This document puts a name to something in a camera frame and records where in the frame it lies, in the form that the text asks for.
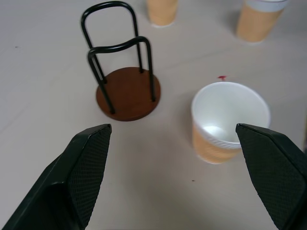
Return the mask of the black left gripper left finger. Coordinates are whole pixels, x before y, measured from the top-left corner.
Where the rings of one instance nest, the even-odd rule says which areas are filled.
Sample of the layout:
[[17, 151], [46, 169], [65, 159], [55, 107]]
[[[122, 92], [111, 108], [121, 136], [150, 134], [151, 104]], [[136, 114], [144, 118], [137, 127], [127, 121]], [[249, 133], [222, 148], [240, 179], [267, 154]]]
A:
[[83, 230], [104, 178], [112, 126], [76, 134], [41, 173], [5, 230]]

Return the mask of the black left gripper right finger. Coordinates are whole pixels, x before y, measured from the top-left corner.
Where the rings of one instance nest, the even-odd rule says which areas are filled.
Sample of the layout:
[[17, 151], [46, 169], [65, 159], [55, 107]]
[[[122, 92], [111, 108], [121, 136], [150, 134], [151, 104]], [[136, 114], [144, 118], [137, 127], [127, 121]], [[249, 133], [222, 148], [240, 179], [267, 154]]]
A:
[[307, 155], [286, 135], [237, 124], [254, 188], [280, 230], [307, 228]]

